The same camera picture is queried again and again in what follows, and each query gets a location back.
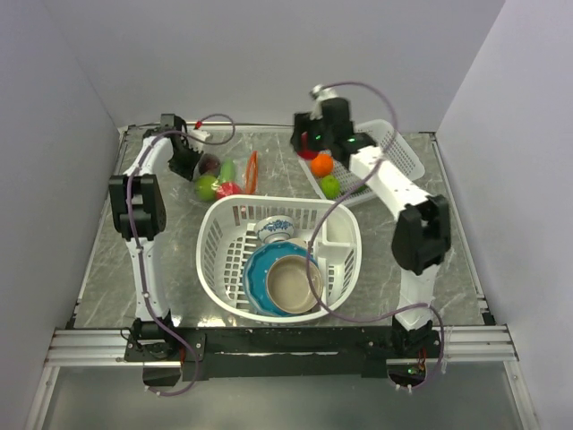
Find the orange fake tangerine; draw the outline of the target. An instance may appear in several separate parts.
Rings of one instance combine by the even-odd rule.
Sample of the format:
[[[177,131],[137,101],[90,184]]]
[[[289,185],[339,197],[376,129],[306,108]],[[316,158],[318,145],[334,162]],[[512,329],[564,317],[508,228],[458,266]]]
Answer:
[[[322,178],[332,173],[334,159],[327,153],[320,153],[310,162],[310,170],[316,177]]]

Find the clear orange zip top bag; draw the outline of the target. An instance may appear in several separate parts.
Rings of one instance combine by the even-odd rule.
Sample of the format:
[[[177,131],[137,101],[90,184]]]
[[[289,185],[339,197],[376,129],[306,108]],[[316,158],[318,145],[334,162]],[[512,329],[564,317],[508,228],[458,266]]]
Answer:
[[[256,194],[259,177],[259,153],[248,157],[220,158],[203,154],[192,170],[192,197],[197,202],[214,203],[236,194]]]

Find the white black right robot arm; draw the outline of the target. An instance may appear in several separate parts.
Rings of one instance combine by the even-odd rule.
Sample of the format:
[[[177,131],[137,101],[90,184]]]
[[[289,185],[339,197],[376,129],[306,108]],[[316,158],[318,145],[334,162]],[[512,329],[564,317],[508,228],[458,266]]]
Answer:
[[[411,357],[432,342],[432,309],[437,273],[451,247],[449,202],[431,195],[390,160],[398,134],[375,140],[355,130],[350,102],[320,89],[311,111],[294,116],[294,149],[327,150],[384,203],[396,224],[392,255],[401,269],[398,309],[392,314],[391,347]]]

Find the green fake apple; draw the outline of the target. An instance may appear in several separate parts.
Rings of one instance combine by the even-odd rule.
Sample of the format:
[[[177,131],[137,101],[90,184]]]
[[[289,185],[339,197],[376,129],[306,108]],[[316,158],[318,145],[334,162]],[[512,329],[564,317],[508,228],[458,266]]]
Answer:
[[[340,195],[340,183],[333,175],[324,176],[320,181],[320,188],[328,200],[336,200]]]
[[[200,176],[194,185],[195,195],[201,202],[212,202],[217,198],[218,178],[213,175]]]

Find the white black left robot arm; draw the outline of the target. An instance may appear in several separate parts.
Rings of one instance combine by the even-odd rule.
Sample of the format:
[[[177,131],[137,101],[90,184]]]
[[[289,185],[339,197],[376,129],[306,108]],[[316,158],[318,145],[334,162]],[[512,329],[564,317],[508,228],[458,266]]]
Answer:
[[[159,127],[144,134],[132,165],[108,182],[114,227],[129,251],[136,291],[136,316],[128,346],[159,360],[176,352],[183,355],[192,348],[175,333],[162,281],[160,247],[167,211],[158,172],[169,168],[190,181],[200,158],[188,141],[186,122],[175,114],[163,114]]]

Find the dark red fake apple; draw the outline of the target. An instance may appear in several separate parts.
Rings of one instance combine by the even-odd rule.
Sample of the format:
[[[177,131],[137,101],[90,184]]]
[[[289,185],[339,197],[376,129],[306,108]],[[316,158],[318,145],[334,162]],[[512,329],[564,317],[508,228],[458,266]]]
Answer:
[[[201,156],[198,164],[199,175],[211,175],[218,176],[220,172],[221,161],[220,159],[209,153],[205,153]]]

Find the green fake chili pepper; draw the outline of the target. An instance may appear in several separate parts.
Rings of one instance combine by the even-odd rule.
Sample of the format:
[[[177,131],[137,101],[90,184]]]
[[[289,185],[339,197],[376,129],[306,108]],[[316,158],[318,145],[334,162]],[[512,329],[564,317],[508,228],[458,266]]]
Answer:
[[[345,190],[344,194],[348,194],[350,198],[354,195],[360,195],[369,191],[369,187],[367,185],[361,186],[354,186]]]

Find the pink red fake peach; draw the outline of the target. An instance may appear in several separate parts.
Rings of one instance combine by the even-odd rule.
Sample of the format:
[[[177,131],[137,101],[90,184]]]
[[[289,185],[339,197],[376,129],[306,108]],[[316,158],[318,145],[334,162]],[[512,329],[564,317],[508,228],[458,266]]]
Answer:
[[[308,133],[304,132],[300,136],[300,148],[296,151],[297,155],[305,160],[313,160],[319,152],[308,148]]]

